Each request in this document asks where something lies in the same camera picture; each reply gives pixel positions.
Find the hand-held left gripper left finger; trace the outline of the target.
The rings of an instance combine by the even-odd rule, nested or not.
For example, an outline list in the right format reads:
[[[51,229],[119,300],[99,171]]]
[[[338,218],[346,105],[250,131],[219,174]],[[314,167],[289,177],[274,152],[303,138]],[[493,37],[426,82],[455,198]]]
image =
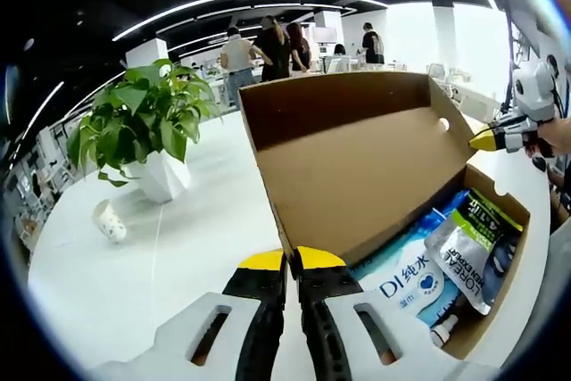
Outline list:
[[[153,345],[108,361],[96,380],[269,380],[284,328],[286,256],[241,262],[220,293],[209,292],[156,329]]]

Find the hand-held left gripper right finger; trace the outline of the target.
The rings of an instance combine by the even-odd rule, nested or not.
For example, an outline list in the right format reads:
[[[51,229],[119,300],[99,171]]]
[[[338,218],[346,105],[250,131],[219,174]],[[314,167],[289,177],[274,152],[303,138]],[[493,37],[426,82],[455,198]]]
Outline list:
[[[292,259],[302,330],[318,380],[493,380],[495,370],[437,347],[414,316],[365,292],[336,255],[305,246]]]

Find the person's right hand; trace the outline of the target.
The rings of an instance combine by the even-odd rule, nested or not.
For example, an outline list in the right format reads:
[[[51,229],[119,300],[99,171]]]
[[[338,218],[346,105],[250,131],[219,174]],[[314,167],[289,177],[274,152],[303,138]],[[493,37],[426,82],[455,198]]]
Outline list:
[[[545,140],[555,155],[571,153],[571,119],[554,118],[544,122],[538,129],[538,136]]]

